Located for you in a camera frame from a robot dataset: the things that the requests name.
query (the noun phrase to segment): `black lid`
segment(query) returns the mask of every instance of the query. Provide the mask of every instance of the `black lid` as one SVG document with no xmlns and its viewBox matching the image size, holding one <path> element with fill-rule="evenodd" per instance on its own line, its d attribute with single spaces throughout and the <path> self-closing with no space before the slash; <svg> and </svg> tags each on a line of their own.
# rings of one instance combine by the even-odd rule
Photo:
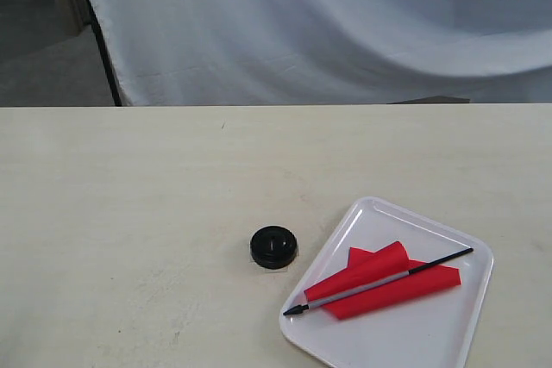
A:
<svg viewBox="0 0 552 368">
<path fill-rule="evenodd" d="M 253 235 L 250 246 L 253 260 L 267 269 L 286 267 L 297 255 L 297 239 L 280 226 L 262 228 Z"/>
</svg>

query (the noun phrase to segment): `red paper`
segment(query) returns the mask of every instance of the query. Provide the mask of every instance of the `red paper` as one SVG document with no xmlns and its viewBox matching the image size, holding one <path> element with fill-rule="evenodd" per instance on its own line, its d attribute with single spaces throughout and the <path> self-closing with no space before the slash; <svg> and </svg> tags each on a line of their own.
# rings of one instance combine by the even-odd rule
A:
<svg viewBox="0 0 552 368">
<path fill-rule="evenodd" d="M 348 269 L 356 269 L 369 263 L 378 254 L 352 247 L 349 251 Z M 424 262 L 410 260 L 408 269 L 423 265 Z M 340 301 L 324 305 L 337 319 L 347 319 L 376 309 L 382 309 L 397 303 L 410 301 L 420 296 L 437 293 L 461 284 L 458 269 L 447 266 L 436 266 L 427 271 L 399 279 L 379 288 L 367 290 Z"/>
<path fill-rule="evenodd" d="M 369 253 L 369 256 L 366 256 L 358 265 L 348 266 L 311 286 L 304 293 L 309 302 L 316 301 L 362 284 L 370 284 L 395 273 L 407 271 L 408 266 L 408 254 L 405 247 L 396 241 L 376 253 Z"/>
</svg>

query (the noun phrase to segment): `gray floor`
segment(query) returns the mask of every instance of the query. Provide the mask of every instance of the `gray floor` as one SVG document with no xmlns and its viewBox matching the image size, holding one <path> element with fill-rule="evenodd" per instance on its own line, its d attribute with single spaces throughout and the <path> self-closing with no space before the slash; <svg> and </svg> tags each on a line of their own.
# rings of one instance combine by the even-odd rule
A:
<svg viewBox="0 0 552 368">
<path fill-rule="evenodd" d="M 112 105 L 90 28 L 65 35 L 53 0 L 0 0 L 0 107 Z"/>
</svg>

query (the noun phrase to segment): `black round object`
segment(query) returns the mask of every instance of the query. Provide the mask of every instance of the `black round object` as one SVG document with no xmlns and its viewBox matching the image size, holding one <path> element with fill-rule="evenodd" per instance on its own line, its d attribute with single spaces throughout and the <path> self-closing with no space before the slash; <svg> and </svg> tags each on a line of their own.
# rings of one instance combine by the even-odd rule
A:
<svg viewBox="0 0 552 368">
<path fill-rule="evenodd" d="M 262 228 L 253 235 L 250 246 L 255 263 L 267 269 L 286 267 L 297 256 L 297 239 L 280 226 Z"/>
</svg>

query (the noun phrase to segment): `white sheet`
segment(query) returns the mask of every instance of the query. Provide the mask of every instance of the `white sheet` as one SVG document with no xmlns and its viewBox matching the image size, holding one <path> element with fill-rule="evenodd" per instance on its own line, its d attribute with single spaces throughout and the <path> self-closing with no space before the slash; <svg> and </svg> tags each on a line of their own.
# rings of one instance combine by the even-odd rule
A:
<svg viewBox="0 0 552 368">
<path fill-rule="evenodd" d="M 91 0 L 131 104 L 552 101 L 552 0 Z"/>
</svg>

